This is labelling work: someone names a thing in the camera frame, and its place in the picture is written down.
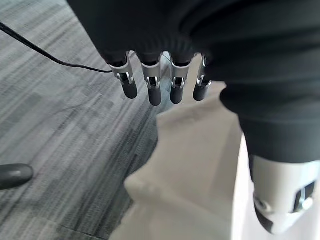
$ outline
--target black cable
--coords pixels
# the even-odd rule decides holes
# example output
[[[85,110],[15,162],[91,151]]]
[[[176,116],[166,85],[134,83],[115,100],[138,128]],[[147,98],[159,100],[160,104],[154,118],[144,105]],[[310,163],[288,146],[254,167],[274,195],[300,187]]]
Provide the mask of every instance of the black cable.
[[[167,58],[167,56],[164,55],[163,53],[162,53],[162,56],[164,56],[170,63],[172,63],[172,61],[169,58]]]
[[[15,31],[13,31],[10,27],[6,26],[5,24],[3,24],[0,21],[0,30],[5,32],[6,34],[8,34],[10,37],[18,40],[19,42],[23,43],[24,45],[26,45],[27,47],[35,50],[36,52],[38,52],[39,54],[47,57],[48,59],[56,62],[57,64],[61,64],[63,66],[67,66],[67,67],[71,67],[71,68],[81,68],[81,69],[88,69],[91,71],[96,71],[96,72],[100,72],[100,73],[112,73],[111,70],[100,70],[100,69],[96,69],[93,67],[89,67],[89,66],[84,66],[84,65],[78,65],[78,64],[71,64],[71,63],[67,63],[64,61],[61,61],[57,58],[55,58],[54,56],[50,55],[49,53],[47,53],[46,51],[44,51],[43,49],[41,49],[40,47],[34,45],[32,42],[28,41],[27,39],[25,39],[23,36],[19,35],[18,33],[16,33]]]

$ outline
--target black glove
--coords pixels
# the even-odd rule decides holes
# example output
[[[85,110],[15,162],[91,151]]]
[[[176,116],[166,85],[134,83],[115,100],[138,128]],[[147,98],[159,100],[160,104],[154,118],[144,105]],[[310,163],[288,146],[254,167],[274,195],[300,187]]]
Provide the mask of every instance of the black glove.
[[[210,56],[250,155],[320,159],[320,1],[68,0],[101,56]]]

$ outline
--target robotic hand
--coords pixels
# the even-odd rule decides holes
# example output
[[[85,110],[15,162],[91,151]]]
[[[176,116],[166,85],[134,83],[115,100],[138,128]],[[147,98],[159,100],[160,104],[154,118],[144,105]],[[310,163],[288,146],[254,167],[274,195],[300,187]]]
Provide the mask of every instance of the robotic hand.
[[[320,169],[320,1],[68,3],[130,99],[138,91],[128,51],[141,61],[154,106],[161,102],[161,53],[170,53],[175,104],[194,54],[202,54],[193,97],[201,101],[212,80],[226,83],[220,99],[245,134],[256,215],[267,231],[283,233],[313,205]]]

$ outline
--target gray carpet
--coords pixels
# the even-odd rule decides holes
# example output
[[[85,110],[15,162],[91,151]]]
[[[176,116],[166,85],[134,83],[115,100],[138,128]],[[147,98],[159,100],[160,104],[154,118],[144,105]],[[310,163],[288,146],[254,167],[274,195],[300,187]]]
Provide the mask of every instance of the gray carpet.
[[[108,69],[64,0],[1,0],[0,20],[63,61]],[[130,59],[134,100],[112,74],[58,65],[0,32],[0,164],[35,171],[0,192],[0,240],[106,240],[120,223],[123,182],[149,159],[155,116],[171,106],[168,60],[153,107]]]

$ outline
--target black fabric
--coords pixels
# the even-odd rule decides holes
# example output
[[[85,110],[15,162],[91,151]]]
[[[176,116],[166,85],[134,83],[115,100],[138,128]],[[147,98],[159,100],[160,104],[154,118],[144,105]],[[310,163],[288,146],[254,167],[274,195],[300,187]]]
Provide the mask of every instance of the black fabric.
[[[134,50],[210,56],[249,153],[320,159],[319,0],[68,0],[102,57]]]

